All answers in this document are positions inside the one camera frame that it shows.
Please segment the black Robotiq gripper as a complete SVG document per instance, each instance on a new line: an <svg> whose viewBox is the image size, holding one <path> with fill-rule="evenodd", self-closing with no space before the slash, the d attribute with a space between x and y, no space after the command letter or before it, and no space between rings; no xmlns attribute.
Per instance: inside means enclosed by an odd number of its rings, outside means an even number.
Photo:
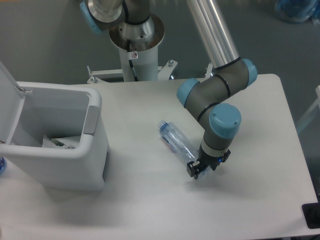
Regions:
<svg viewBox="0 0 320 240"><path fill-rule="evenodd" d="M198 159L196 162L190 161L186 164L186 170L191 178L197 180L206 174L206 170L212 169L213 171L224 163L230 156L231 151L229 149L215 150L209 148L205 150L201 145L198 151Z"/></svg>

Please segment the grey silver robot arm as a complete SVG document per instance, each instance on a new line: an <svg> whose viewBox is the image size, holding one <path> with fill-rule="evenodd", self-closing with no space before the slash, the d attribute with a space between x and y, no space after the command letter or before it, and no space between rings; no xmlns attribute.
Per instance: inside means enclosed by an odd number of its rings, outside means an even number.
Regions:
<svg viewBox="0 0 320 240"><path fill-rule="evenodd" d="M164 38L162 21L148 0L82 0L80 10L95 33L108 31L118 48L123 80L158 80L158 46ZM242 121L240 111L226 100L257 79L255 65L241 58L214 0L189 0L187 6L213 65L209 78L183 82L176 96L204 130L198 150L171 123L159 127L161 137L186 162L196 179L215 170L230 156L230 145Z"/></svg>

